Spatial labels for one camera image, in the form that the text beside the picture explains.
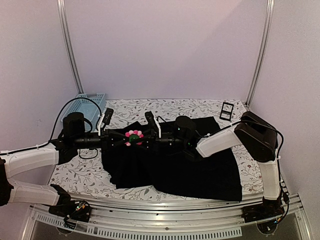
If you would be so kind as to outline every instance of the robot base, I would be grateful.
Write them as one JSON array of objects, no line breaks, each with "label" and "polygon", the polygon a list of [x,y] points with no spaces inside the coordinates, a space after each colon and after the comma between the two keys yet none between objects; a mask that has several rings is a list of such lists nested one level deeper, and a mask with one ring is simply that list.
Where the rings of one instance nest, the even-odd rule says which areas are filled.
[{"label": "robot base", "polygon": [[280,195],[277,200],[267,200],[263,198],[260,204],[245,206],[242,208],[241,217],[245,223],[250,223],[282,215],[285,209],[282,206],[281,197],[282,195]]}]

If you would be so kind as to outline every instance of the aluminum frame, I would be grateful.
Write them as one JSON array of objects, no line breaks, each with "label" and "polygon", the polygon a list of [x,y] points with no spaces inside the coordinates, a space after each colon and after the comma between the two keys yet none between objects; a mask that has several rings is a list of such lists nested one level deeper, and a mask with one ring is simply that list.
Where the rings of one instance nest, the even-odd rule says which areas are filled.
[{"label": "aluminum frame", "polygon": [[78,91],[78,94],[83,94],[85,92],[84,92],[84,88],[83,88],[81,80],[80,80],[80,76],[79,76],[79,72],[78,72],[78,68],[77,68],[77,64],[76,64],[76,59],[75,59],[75,55],[74,55],[74,50],[73,50],[73,47],[71,44],[65,0],[57,0],[57,5],[58,5],[58,12],[59,12],[59,18],[60,18],[60,23],[61,23],[61,29],[62,29],[62,33],[63,33],[62,35],[63,35],[63,39],[64,39],[64,44],[65,44],[66,52],[68,54],[68,59],[69,59],[69,63],[71,66],[75,86]]},{"label": "aluminum frame", "polygon": [[251,81],[251,85],[249,88],[249,93],[247,95],[246,101],[244,103],[245,106],[250,108],[250,105],[253,101],[257,83],[259,80],[259,75],[260,71],[263,65],[265,53],[266,53],[266,48],[267,48],[267,43],[268,43],[268,38],[269,38],[269,32],[271,28],[271,22],[272,22],[272,16],[274,13],[274,6],[275,6],[275,0],[268,0],[267,2],[267,7],[266,7],[266,13],[265,13],[265,22],[264,22],[264,28],[263,28],[263,35],[262,35],[262,40],[261,40],[261,45],[259,49],[259,56],[255,65],[254,69],[254,74],[253,74],[253,79]]},{"label": "aluminum frame", "polygon": [[[105,206],[92,204],[89,223],[78,222],[75,232],[108,239],[127,239],[127,237],[123,238],[123,235],[127,234],[135,235],[132,239],[136,240],[149,240],[150,236],[158,236],[158,240],[183,240],[183,236],[189,236],[190,240],[202,240],[209,234],[233,231],[256,224],[256,222],[245,223],[241,218],[241,208],[251,204],[242,202],[226,207],[221,203],[220,206],[194,210],[174,210],[171,207],[166,210],[135,210],[110,207],[107,203]],[[288,213],[295,214],[302,239],[312,240],[310,226],[298,194],[290,196]],[[49,214],[47,206],[37,204],[29,210],[29,218],[22,236],[23,240],[31,239],[36,221],[68,230],[63,224],[62,217]],[[230,237],[209,237],[207,239],[227,239]]]},{"label": "aluminum frame", "polygon": [[[282,189],[287,192],[285,182],[282,182]],[[244,205],[253,205],[262,203],[263,192],[252,193],[244,195],[242,201],[224,201],[214,199],[195,199],[195,200],[174,200],[174,201],[145,201],[145,200],[132,200],[132,199],[119,199],[111,197],[92,197],[83,194],[69,193],[74,200],[86,200],[91,205],[117,208],[117,209],[131,209],[131,210],[146,210],[146,211],[195,211],[204,209],[218,209],[226,207],[234,207]]]},{"label": "aluminum frame", "polygon": [[[80,75],[78,72],[77,64],[76,64],[76,59],[72,47],[72,41],[70,37],[70,32],[69,32],[69,27],[68,27],[68,21],[67,21],[67,13],[66,13],[66,7],[65,7],[65,0],[57,0],[57,5],[58,5],[58,11],[59,11],[59,17],[60,17],[60,22],[61,22],[61,29],[63,33],[63,38],[64,38],[64,43],[66,47],[66,51],[68,54],[68,59],[70,62],[74,82],[76,89],[78,91],[78,94],[83,94],[84,89],[80,80]],[[254,94],[256,91],[257,83],[259,80],[259,75],[260,71],[262,68],[266,48],[267,48],[267,43],[268,43],[268,38],[269,38],[269,32],[271,28],[271,23],[272,23],[272,16],[274,12],[274,5],[275,5],[275,0],[267,0],[267,6],[266,6],[266,14],[265,14],[265,21],[264,21],[264,27],[263,27],[263,35],[262,35],[262,40],[261,40],[261,45],[259,49],[259,54],[258,54],[258,59],[255,65],[254,69],[254,74],[253,78],[250,84],[249,92],[246,97],[246,101],[244,105],[247,108],[250,108],[250,105],[253,101]]]}]

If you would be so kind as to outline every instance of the blue plastic basket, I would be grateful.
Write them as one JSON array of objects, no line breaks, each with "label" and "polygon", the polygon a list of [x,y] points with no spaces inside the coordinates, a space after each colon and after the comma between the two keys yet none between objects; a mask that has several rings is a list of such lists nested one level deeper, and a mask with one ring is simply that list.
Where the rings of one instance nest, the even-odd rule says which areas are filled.
[{"label": "blue plastic basket", "polygon": [[[101,111],[103,112],[106,107],[106,94],[105,93],[97,93],[97,94],[78,94],[78,97],[84,97],[93,100],[95,103],[99,105]],[[91,101],[86,99],[77,99],[74,100],[63,117],[61,118],[61,122],[63,119],[70,113],[80,112],[83,113],[84,117],[88,119],[92,123],[92,131],[96,130],[96,124],[99,119],[99,110],[96,105],[94,105]],[[85,130],[89,131],[89,124],[85,123]]]}]

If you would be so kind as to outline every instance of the small black picture frame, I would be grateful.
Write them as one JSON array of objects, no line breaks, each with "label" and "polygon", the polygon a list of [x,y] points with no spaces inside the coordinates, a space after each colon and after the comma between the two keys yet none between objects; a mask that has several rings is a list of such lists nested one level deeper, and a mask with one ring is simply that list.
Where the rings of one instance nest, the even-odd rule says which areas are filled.
[{"label": "small black picture frame", "polygon": [[231,116],[232,116],[232,111],[234,110],[234,106],[235,105],[232,103],[228,103],[226,101],[223,102],[219,118],[222,120],[231,121]]}]

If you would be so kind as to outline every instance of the black garment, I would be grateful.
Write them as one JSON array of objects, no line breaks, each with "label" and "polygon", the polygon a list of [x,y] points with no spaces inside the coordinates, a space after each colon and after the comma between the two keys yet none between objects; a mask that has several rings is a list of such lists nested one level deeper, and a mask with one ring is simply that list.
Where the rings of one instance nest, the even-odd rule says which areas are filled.
[{"label": "black garment", "polygon": [[[201,135],[220,129],[213,117],[197,118],[193,121]],[[173,125],[173,122],[161,123],[162,131],[170,131],[170,125]],[[129,130],[144,131],[147,128],[147,125],[135,122],[116,131],[125,133]],[[173,195],[242,200],[238,165],[231,149],[202,158],[202,161],[192,162],[181,152],[174,155],[166,155],[165,152],[154,154],[124,145],[110,151],[102,164],[110,173],[111,182],[117,189],[153,185],[157,190]]]}]

